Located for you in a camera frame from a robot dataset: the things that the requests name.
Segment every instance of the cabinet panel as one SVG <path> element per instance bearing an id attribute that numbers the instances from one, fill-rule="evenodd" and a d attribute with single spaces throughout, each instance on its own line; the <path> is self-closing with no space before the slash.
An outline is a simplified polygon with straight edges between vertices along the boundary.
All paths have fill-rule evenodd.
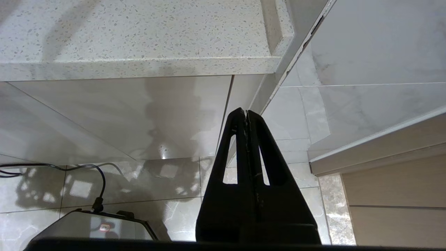
<path id="1" fill-rule="evenodd" d="M 359 246 L 446 247 L 446 211 L 350 207 Z"/>
<path id="2" fill-rule="evenodd" d="M 446 208 L 446 155 L 342 174 L 350 205 Z"/>
<path id="3" fill-rule="evenodd" d="M 131 159 L 5 82 L 0 82 L 0 153 L 54 164 Z"/>
<path id="4" fill-rule="evenodd" d="M 215 154 L 231 76 L 14 82 L 135 159 Z"/>

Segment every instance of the speckled quartz countertop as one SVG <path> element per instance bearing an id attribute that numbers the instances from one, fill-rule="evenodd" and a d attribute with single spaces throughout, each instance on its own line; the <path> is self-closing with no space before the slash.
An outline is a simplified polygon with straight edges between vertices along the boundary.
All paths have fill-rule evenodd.
<path id="1" fill-rule="evenodd" d="M 4 0 L 0 81 L 273 73 L 263 13 L 259 0 Z"/>

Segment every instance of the countertop edge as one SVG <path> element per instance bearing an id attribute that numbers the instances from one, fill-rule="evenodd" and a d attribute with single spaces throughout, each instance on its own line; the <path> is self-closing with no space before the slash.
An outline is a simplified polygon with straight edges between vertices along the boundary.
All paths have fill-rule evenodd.
<path id="1" fill-rule="evenodd" d="M 272 56 L 0 63 L 0 81 L 269 74 L 280 60 Z"/>

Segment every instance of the cable plug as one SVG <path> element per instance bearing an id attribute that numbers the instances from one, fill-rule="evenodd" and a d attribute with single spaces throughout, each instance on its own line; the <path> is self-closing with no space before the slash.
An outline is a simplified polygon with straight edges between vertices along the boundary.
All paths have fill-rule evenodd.
<path id="1" fill-rule="evenodd" d="M 104 201 L 103 198 L 97 197 L 95 199 L 95 202 L 93 203 L 93 206 L 91 207 L 91 211 L 94 213 L 102 212 L 102 210 L 104 210 L 104 206 L 102 205 L 103 201 Z"/>

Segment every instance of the black cable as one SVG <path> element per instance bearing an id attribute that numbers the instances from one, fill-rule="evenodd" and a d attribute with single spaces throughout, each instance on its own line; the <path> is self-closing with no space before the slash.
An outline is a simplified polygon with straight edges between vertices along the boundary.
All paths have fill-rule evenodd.
<path id="1" fill-rule="evenodd" d="M 94 212 L 102 211 L 102 209 L 103 209 L 103 206 L 102 206 L 103 198 L 102 198 L 102 196 L 104 195 L 104 191 L 105 191 L 105 175 L 102 172 L 102 170 L 98 166 L 96 166 L 96 165 L 85 164 L 85 165 L 80 165 L 80 166 L 77 166 L 77 167 L 71 167 L 71 168 L 63 169 L 61 167 L 58 167 L 58 166 L 55 166 L 55 165 L 52 165 L 52 164 L 47 164 L 47 163 L 17 163 L 17 164 L 1 164 L 0 168 L 2 168 L 2 167 L 41 167 L 41 166 L 52 167 L 52 168 L 55 168 L 55 169 L 58 169 L 58 170 L 61 170 L 61 171 L 64 171 L 64 172 L 73 171 L 73 170 L 77 170 L 77 169 L 84 168 L 84 167 L 96 168 L 99 171 L 99 173 L 101 174 L 101 177 L 102 177 L 102 189 L 101 189 L 101 194 L 99 195 L 99 197 L 96 198 L 96 200 L 95 200 L 95 202 L 94 202 L 94 204 L 92 206 L 92 210 Z M 23 175 L 22 173 L 19 173 L 19 172 L 7 172 L 7 171 L 2 171 L 2 170 L 0 170 L 0 172 L 3 173 L 3 174 L 8 174 L 9 175 L 9 176 L 0 175 L 0 178 L 13 178 L 13 177 L 18 177 L 18 176 L 22 176 Z"/>

